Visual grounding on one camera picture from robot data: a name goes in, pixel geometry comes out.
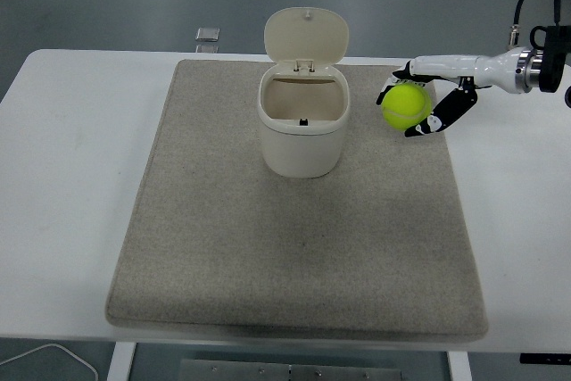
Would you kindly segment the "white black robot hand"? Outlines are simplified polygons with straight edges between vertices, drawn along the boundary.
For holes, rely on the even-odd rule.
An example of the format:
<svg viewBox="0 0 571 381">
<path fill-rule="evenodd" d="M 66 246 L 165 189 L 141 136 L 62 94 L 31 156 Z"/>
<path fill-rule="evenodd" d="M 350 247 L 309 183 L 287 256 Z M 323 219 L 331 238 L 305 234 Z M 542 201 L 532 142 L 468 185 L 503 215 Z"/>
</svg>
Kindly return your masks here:
<svg viewBox="0 0 571 381">
<path fill-rule="evenodd" d="M 484 55 L 418 56 L 394 71 L 385 82 L 377 104 L 399 85 L 417 87 L 434 80 L 446 80 L 457 86 L 445 96 L 423 120 L 404 131 L 406 137 L 420 137 L 446 130 L 477 102 L 477 90 L 499 87 L 509 94 L 529 89 L 525 82 L 525 66 L 519 63 L 520 48 L 494 57 Z"/>
</svg>

